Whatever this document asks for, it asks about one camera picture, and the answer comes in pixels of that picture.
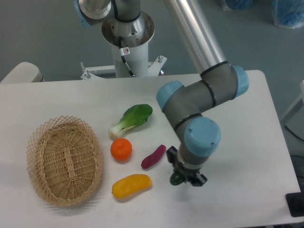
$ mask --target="orange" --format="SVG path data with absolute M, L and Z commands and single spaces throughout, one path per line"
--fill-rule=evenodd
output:
M 132 144 L 125 138 L 115 139 L 111 145 L 111 154 L 115 159 L 125 161 L 132 153 Z

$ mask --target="yellow pepper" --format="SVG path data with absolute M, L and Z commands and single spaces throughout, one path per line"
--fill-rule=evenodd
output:
M 133 174 L 117 181 L 112 186 L 112 194 L 116 198 L 124 198 L 140 190 L 152 186 L 152 180 L 145 174 Z

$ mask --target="bok choy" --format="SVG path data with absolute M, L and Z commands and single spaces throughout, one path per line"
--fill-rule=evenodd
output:
M 148 104 L 137 104 L 129 108 L 117 124 L 109 128 L 110 137 L 115 140 L 122 138 L 124 134 L 132 128 L 135 128 L 147 122 L 153 109 Z

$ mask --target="wicker basket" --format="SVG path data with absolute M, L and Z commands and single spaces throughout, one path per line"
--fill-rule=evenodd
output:
M 28 173 L 36 193 L 57 206 L 80 203 L 102 176 L 97 138 L 81 119 L 61 116 L 41 125 L 27 152 Z

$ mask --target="gray floor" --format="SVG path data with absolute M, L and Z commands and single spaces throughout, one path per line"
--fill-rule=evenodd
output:
M 149 60 L 166 56 L 166 74 L 196 73 L 163 1 L 141 3 L 156 27 Z M 271 0 L 255 0 L 244 11 L 223 11 L 216 0 L 200 3 L 228 61 L 265 73 L 280 116 L 300 94 L 299 83 L 304 80 L 304 27 L 274 26 Z M 78 80 L 81 61 L 87 67 L 113 64 L 100 25 L 84 28 L 71 1 L 0 0 L 0 18 L 0 81 L 24 61 L 38 66 L 47 81 Z M 303 117 L 302 108 L 288 123 L 302 138 Z M 304 155 L 304 143 L 285 130 L 284 135 L 290 153 Z

